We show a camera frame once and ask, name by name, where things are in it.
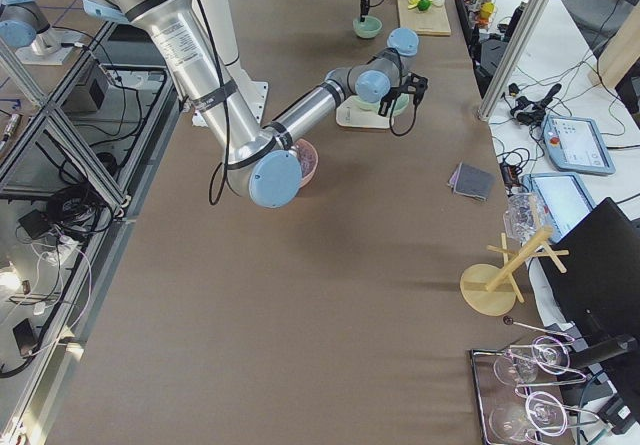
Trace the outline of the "cream rabbit serving tray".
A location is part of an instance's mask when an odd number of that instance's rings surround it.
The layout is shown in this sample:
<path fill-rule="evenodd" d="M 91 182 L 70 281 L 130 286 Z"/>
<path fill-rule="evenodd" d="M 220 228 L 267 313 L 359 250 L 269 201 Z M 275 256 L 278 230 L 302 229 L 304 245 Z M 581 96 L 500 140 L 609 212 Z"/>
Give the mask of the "cream rabbit serving tray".
<path fill-rule="evenodd" d="M 356 129 L 388 130 L 389 124 L 394 122 L 394 119 L 389 119 L 389 116 L 381 117 L 378 112 L 374 113 L 357 108 L 350 97 L 336 110 L 338 125 Z"/>

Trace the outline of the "green lime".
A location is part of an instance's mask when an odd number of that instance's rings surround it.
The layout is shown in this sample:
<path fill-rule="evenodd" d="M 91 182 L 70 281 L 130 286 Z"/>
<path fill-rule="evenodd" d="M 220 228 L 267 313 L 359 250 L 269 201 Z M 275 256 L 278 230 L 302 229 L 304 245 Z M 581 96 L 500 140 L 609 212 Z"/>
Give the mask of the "green lime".
<path fill-rule="evenodd" d="M 431 7 L 431 0 L 420 0 L 416 7 L 419 11 L 424 12 L 427 11 Z"/>

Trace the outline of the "bamboo cutting board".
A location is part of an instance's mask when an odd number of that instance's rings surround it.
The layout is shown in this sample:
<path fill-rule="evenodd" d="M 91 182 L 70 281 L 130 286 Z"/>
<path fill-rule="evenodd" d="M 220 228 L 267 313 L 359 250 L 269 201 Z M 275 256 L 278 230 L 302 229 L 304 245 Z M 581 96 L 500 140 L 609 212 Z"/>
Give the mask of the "bamboo cutting board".
<path fill-rule="evenodd" d="M 409 9 L 408 0 L 397 0 L 399 26 L 414 30 L 418 35 L 424 36 L 450 36 L 446 7 L 430 6 L 426 11 L 417 8 Z"/>

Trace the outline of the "pink bowl with ice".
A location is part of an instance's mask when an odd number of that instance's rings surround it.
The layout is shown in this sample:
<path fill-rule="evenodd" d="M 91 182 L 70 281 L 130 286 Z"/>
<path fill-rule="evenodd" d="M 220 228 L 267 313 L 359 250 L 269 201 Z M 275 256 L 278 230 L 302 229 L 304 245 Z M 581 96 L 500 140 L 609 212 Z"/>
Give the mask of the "pink bowl with ice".
<path fill-rule="evenodd" d="M 302 170 L 301 187 L 306 186 L 313 178 L 318 166 L 318 153 L 316 148 L 307 140 L 299 139 L 291 148 L 292 153 L 298 159 Z"/>

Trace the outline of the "grey folded cloth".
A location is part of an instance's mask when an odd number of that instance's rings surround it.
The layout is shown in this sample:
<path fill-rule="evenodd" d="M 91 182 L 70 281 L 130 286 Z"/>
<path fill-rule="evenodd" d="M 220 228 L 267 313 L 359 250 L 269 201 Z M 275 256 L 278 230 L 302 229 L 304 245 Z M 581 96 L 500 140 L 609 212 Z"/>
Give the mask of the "grey folded cloth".
<path fill-rule="evenodd" d="M 460 162 L 448 180 L 448 186 L 457 195 L 479 201 L 489 198 L 495 176 L 489 172 Z"/>

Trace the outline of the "teach pendant tablet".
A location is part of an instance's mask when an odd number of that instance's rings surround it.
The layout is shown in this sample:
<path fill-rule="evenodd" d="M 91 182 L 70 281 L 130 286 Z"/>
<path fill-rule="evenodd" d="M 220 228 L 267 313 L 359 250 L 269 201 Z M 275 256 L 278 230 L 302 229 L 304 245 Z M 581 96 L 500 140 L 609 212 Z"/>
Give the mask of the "teach pendant tablet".
<path fill-rule="evenodd" d="M 526 174 L 523 185 L 543 202 L 557 243 L 594 208 L 595 202 L 582 179 L 574 172 Z"/>
<path fill-rule="evenodd" d="M 542 124 L 542 138 L 559 170 L 600 176 L 616 171 L 593 119 L 548 114 Z"/>

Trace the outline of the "wooden cup tree stand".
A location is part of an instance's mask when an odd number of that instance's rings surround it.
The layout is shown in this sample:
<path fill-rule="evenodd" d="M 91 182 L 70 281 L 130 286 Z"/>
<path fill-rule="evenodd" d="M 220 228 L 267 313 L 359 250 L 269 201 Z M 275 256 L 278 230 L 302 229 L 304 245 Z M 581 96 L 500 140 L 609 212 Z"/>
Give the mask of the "wooden cup tree stand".
<path fill-rule="evenodd" d="M 530 258 L 550 258 L 561 273 L 567 268 L 561 257 L 568 256 L 566 249 L 553 250 L 549 240 L 552 234 L 550 226 L 542 226 L 518 251 L 506 248 L 506 235 L 503 234 L 503 246 L 488 249 L 503 255 L 503 266 L 475 264 L 467 269 L 460 278 L 460 291 L 466 303 L 481 314 L 498 317 L 507 314 L 516 304 L 523 303 L 524 296 L 515 280 L 516 270 Z"/>

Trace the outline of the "wine glass rack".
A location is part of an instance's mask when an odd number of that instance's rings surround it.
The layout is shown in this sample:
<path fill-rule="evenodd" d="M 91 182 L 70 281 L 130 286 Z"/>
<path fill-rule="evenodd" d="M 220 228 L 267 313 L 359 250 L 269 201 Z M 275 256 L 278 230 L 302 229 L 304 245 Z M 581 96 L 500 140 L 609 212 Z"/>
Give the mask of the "wine glass rack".
<path fill-rule="evenodd" d="M 564 338 L 545 334 L 528 344 L 469 351 L 483 444 L 556 444 L 599 422 L 596 413 L 561 400 L 562 386 L 589 383 L 571 366 Z"/>

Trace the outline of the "aluminium frame post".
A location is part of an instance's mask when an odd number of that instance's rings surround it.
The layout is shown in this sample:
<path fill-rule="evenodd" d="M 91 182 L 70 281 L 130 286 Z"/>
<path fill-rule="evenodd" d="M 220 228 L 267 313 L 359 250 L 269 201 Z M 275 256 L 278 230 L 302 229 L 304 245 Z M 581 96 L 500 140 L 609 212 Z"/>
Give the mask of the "aluminium frame post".
<path fill-rule="evenodd" d="M 520 57 L 528 44 L 549 0 L 528 0 L 528 4 L 516 26 L 502 60 L 500 61 L 491 83 L 479 105 L 477 117 L 488 122 L 493 115 L 508 80 L 514 72 Z"/>

